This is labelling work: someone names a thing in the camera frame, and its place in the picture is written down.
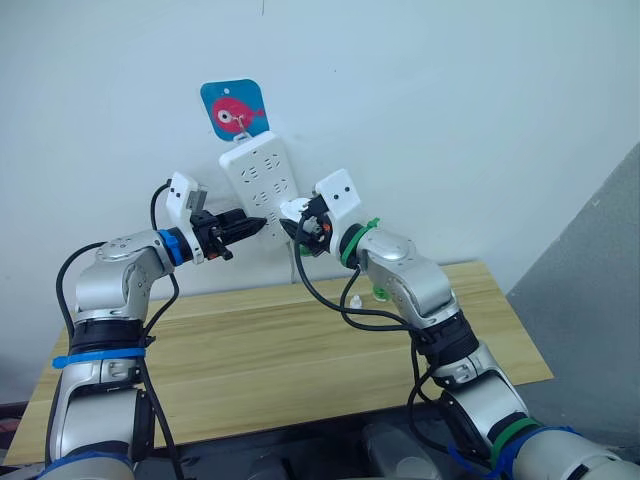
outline power outlet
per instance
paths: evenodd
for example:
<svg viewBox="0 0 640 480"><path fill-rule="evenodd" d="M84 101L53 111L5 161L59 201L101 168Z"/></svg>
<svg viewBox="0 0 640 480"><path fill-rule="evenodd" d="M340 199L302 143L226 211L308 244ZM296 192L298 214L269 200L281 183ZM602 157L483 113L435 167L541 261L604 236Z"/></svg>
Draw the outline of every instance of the power outlet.
<svg viewBox="0 0 640 480"><path fill-rule="evenodd" d="M250 217L267 219L258 232L258 241L266 250L274 250L289 241L280 226L280 205L298 197L284 149L284 142L273 132L257 135L220 156L220 166Z"/></svg>

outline blue sticker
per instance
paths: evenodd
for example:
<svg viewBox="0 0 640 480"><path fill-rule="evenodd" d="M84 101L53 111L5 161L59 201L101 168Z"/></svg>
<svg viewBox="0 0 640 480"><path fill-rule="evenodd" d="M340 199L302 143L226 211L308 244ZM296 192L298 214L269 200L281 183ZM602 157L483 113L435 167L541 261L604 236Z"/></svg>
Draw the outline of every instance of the blue sticker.
<svg viewBox="0 0 640 480"><path fill-rule="evenodd" d="M200 95L220 139L230 142L243 134L255 137L269 130L262 92L253 80L205 83Z"/></svg>

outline green object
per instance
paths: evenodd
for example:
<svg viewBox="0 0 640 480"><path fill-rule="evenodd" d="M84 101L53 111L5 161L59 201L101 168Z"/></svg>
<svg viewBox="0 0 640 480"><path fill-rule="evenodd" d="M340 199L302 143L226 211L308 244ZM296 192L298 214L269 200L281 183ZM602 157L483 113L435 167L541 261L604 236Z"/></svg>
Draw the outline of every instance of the green object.
<svg viewBox="0 0 640 480"><path fill-rule="evenodd" d="M377 300L381 300L383 302L386 302L391 298L389 292L387 292L384 288L376 287L375 285L373 286L373 296L376 297Z"/></svg>
<svg viewBox="0 0 640 480"><path fill-rule="evenodd" d="M505 428L502 433L500 433L500 435L498 435L498 438L496 438L496 441L493 442L493 446L491 447L491 468L496 467L498 457L500 457L500 452L509 442L509 440L511 440L516 433L533 425L535 425L536 427L541 426L533 418L521 418L520 420L516 420L515 422L513 422L511 425Z"/></svg>
<svg viewBox="0 0 640 480"><path fill-rule="evenodd" d="M362 236L365 233L367 233L369 230L371 230L372 228L376 228L378 226L378 222L379 221L380 221L380 219L378 217L376 217L373 220L369 221L369 223L367 223L367 225L365 227L362 227L360 230L358 230L358 232L349 241L349 244L347 245L347 248L344 249L344 252L342 252L342 256L340 257L340 263L342 263L343 266L345 266L345 267L347 266L347 260L351 256L351 253L358 246L358 242L360 241Z"/></svg>

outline white wall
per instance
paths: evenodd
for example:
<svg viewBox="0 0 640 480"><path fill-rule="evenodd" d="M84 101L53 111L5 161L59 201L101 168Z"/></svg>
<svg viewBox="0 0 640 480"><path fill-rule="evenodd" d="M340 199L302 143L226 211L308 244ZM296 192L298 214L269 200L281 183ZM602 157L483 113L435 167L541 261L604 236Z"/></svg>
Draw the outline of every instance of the white wall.
<svg viewBox="0 0 640 480"><path fill-rule="evenodd" d="M146 228L174 169L235 205L204 82L262 86L302 191L345 166L387 227L504 290L639 133L633 0L4 1L0 65L0 403L29 397L60 332L71 251ZM182 268L183 291L288 280L284 251L233 250ZM328 260L316 277L345 274Z"/></svg>

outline green ring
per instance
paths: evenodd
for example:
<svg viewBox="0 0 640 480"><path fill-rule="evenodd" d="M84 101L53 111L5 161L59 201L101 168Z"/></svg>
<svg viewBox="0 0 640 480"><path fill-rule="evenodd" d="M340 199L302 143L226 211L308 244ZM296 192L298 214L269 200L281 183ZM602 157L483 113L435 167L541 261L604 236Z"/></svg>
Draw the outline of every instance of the green ring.
<svg viewBox="0 0 640 480"><path fill-rule="evenodd" d="M496 441L493 442L493 446L491 447L491 468L495 468L498 462L498 458L500 457L500 452L504 448L504 446L513 438L513 436L524 428L535 425L536 427L541 426L538 422L536 422L533 418L521 418L520 420L516 420L507 428L505 428Z"/></svg>
<svg viewBox="0 0 640 480"><path fill-rule="evenodd" d="M340 257L340 263L342 263L343 266L347 266L347 260L349 259L349 256L351 256L353 250L358 246L358 242L360 241L360 239L369 230L371 230L372 228L376 228L379 221L380 219L378 217L374 218L369 223L367 223L366 227L362 227L360 230L358 230L358 232L349 241L349 243L347 244L347 248L344 249L344 252L342 252L342 256Z"/></svg>

